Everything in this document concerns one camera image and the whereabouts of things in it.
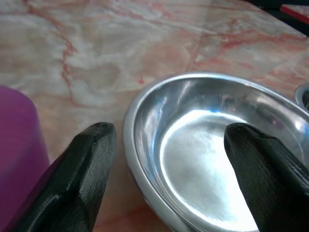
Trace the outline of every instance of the marble table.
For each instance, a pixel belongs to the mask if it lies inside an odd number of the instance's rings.
[[[309,6],[282,5],[280,10],[304,23],[309,24]]]
[[[95,232],[170,231],[126,167],[122,123],[147,84],[213,71],[292,98],[309,81],[309,39],[240,0],[2,0],[0,84],[36,105],[53,161],[89,124],[109,121],[118,154]]]

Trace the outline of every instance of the bowl rim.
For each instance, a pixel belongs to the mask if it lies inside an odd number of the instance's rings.
[[[140,189],[140,191],[143,194],[144,199],[149,204],[149,206],[154,210],[154,212],[174,231],[176,232],[202,232],[205,231],[204,227],[200,225],[195,225],[191,221],[187,220],[184,215],[180,214],[179,212],[176,212],[160,195],[160,193],[155,189],[155,187],[152,185],[151,181],[148,179],[144,168],[141,165],[137,150],[135,148],[135,142],[134,142],[134,126],[135,126],[135,119],[136,115],[138,113],[138,110],[144,100],[156,89],[160,88],[161,86],[174,82],[177,80],[182,79],[197,79],[197,78],[211,78],[211,79],[221,79],[221,80],[227,80],[236,82],[239,84],[243,84],[247,87],[255,88],[259,91],[262,91],[266,94],[269,94],[278,100],[281,100],[285,102],[286,104],[289,104],[293,107],[295,107],[297,110],[302,112],[304,116],[307,117],[307,121],[309,121],[309,113],[306,112],[304,109],[302,109],[299,105],[297,105],[295,102],[290,100],[287,97],[284,97],[283,95],[261,85],[256,82],[253,82],[251,80],[246,80],[218,72],[188,72],[183,73],[177,76],[173,76],[171,78],[156,81],[150,85],[148,85],[146,88],[144,88],[132,101],[130,104],[124,120],[123,125],[123,144],[124,144],[124,151],[125,151],[125,157],[126,162],[129,167],[129,170],[131,174],[133,175],[133,178]],[[203,223],[203,225],[208,227],[208,231],[218,231],[218,232],[225,232],[226,230],[222,228],[215,227],[214,225],[211,225],[207,222]]]

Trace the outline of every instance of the purple plastic container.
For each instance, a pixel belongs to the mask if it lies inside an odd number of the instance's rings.
[[[0,232],[48,167],[35,106],[0,86]]]

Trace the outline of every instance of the stainless steel bowl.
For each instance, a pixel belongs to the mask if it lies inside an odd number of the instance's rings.
[[[309,114],[253,82],[190,73],[147,87],[124,124],[128,165],[146,201],[177,232],[258,231],[225,154],[226,125],[276,136],[307,166]]]
[[[305,110],[309,110],[309,83],[301,85],[294,94],[297,104]]]

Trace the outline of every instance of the pink marble veins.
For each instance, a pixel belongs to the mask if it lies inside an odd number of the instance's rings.
[[[309,40],[240,0],[4,0],[0,84],[35,103],[51,160],[109,121],[118,155],[95,232],[167,232],[132,181],[125,111],[147,84],[188,71],[254,80],[292,98],[309,80]]]

